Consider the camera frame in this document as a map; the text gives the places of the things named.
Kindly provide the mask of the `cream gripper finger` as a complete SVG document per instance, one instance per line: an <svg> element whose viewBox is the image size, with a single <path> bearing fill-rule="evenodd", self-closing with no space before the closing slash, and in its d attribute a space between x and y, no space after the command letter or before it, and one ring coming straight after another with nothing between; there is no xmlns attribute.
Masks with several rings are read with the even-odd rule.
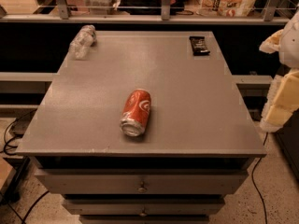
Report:
<svg viewBox="0 0 299 224"><path fill-rule="evenodd" d="M274 53L276 51L279 51L279 41L281 38L283 30L280 29L273 33L272 35L268 36L265 41L260 45L259 51L262 51L264 53Z"/></svg>
<svg viewBox="0 0 299 224"><path fill-rule="evenodd" d="M267 93L260 127L274 133L299 109L299 70L291 70L284 76L275 75Z"/></svg>

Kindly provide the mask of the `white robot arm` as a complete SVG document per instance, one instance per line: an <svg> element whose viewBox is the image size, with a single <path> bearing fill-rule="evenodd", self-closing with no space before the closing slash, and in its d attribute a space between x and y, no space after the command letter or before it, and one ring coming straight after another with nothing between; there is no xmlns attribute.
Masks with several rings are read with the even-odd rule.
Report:
<svg viewBox="0 0 299 224"><path fill-rule="evenodd" d="M280 63L290 69L286 75L275 75L263 107L260 127L274 133L299 109L299 13L269 36L259 50L269 54L277 51Z"/></svg>

